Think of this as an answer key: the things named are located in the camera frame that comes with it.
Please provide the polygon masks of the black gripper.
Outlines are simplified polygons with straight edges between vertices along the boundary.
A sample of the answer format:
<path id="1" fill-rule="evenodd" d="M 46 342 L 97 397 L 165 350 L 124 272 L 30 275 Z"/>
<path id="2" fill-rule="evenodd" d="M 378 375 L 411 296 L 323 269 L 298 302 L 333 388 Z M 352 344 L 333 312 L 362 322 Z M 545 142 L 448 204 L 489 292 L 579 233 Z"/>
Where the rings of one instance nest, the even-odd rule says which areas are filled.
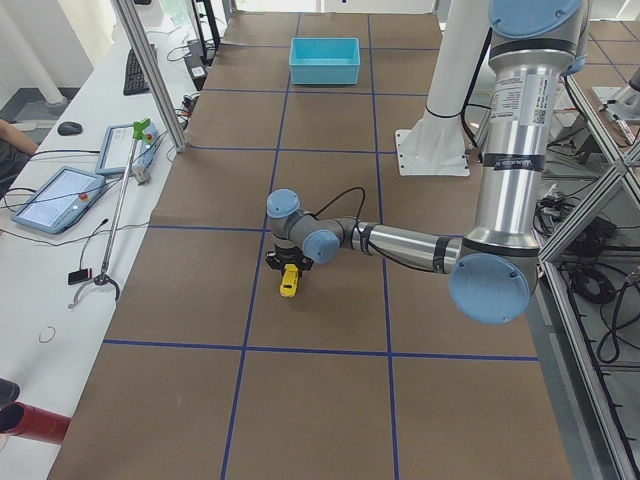
<path id="1" fill-rule="evenodd" d="M 274 247 L 274 251 L 270 251 L 265 255 L 265 261 L 270 269 L 280 270 L 280 265 L 295 264 L 301 272 L 310 271 L 314 265 L 314 261 L 304 256 L 303 252 L 297 248 L 281 248 Z"/>

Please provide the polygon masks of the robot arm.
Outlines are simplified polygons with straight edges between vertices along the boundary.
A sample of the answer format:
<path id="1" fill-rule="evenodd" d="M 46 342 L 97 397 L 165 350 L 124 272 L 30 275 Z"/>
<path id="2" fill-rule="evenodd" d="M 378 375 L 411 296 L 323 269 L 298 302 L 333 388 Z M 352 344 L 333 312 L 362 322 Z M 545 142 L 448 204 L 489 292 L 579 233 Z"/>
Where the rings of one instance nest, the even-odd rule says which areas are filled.
<path id="1" fill-rule="evenodd" d="M 532 223 L 545 166 L 559 79 L 580 70 L 586 56 L 587 1 L 456 1 L 422 119 L 396 134 L 405 175 L 461 175 L 466 161 L 459 122 L 473 75 L 472 61 L 496 76 L 473 228 L 462 238 L 435 236 L 366 222 L 322 220 L 297 194 L 279 189 L 267 200 L 281 268 L 299 258 L 318 264 L 342 248 L 377 254 L 449 278 L 466 316 L 503 324 L 528 307 L 537 282 L 539 247 Z"/>

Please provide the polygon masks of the person forearm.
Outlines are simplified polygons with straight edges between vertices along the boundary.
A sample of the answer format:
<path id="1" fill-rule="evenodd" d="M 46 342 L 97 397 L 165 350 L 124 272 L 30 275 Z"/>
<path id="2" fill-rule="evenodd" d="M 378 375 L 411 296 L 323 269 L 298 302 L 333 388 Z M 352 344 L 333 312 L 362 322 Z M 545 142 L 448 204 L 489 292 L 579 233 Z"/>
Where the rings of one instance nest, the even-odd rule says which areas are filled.
<path id="1" fill-rule="evenodd" d="M 29 156 L 37 152 L 38 145 L 29 136 L 3 119 L 0 119 L 0 138 Z"/>

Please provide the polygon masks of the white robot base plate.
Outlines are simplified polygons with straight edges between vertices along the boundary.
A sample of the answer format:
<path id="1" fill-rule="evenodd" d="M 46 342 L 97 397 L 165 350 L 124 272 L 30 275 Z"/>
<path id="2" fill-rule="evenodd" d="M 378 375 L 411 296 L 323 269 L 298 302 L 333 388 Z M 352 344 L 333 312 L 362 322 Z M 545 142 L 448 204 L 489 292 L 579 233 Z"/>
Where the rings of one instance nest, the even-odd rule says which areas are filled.
<path id="1" fill-rule="evenodd" d="M 396 156 L 402 176 L 470 175 L 460 129 L 432 130 L 418 126 L 395 132 Z"/>

